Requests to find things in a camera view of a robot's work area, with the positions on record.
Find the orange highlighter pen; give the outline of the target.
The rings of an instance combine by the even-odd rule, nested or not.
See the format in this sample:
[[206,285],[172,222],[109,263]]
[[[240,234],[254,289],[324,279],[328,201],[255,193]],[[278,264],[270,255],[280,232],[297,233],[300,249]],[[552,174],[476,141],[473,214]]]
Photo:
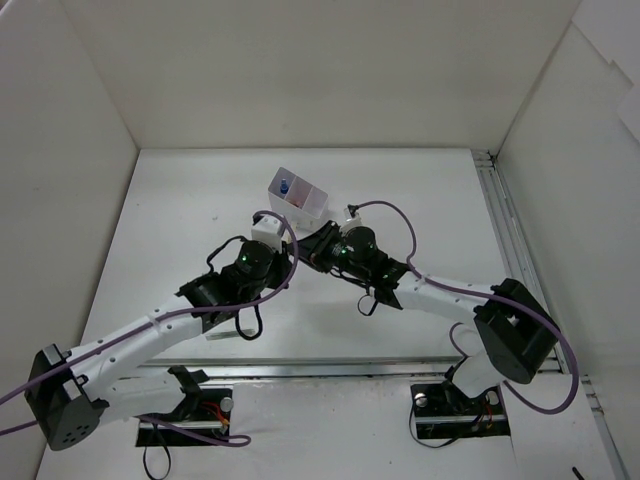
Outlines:
[[288,199],[288,202],[296,208],[301,209],[304,206],[304,202],[298,199]]

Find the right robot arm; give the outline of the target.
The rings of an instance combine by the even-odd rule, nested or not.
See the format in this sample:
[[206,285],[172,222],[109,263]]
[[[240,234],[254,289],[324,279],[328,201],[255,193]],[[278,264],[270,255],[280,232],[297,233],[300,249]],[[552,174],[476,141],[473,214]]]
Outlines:
[[471,325],[481,350],[447,374],[445,405],[464,412],[500,383],[528,385],[558,342],[559,329],[519,281],[473,285],[422,276],[408,261],[379,249],[374,231],[334,222],[298,243],[301,261],[334,274],[372,295],[376,306],[421,311]]

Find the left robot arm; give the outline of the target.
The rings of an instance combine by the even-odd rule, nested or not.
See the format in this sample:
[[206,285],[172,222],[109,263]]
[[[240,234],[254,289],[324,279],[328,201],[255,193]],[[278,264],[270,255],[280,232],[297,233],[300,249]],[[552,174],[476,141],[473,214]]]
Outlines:
[[258,309],[286,289],[299,261],[296,241],[244,239],[237,258],[182,285],[170,299],[129,326],[63,351],[51,344],[34,357],[24,396],[48,447],[63,451],[98,427],[148,414],[185,420],[199,409],[201,371],[173,366],[136,375],[166,350]]

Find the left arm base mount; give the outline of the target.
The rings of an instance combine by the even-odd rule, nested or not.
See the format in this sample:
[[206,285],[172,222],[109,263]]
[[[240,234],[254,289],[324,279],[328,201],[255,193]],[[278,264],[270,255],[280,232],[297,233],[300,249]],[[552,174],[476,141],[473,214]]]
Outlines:
[[[203,437],[222,440],[230,431],[232,409],[233,389],[230,386],[211,387],[203,390],[200,403],[191,413],[185,415],[156,414],[156,417]],[[154,426],[147,422],[138,424],[136,447],[161,447],[163,445],[167,447],[198,447],[208,446],[208,443],[185,436],[162,425]]]

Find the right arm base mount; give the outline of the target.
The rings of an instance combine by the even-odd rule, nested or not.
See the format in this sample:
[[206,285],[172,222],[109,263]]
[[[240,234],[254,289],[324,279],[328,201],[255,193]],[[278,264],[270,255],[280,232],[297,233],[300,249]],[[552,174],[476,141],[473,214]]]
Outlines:
[[410,433],[429,448],[444,448],[463,439],[511,435],[497,387],[475,399],[435,383],[412,384],[410,393]]

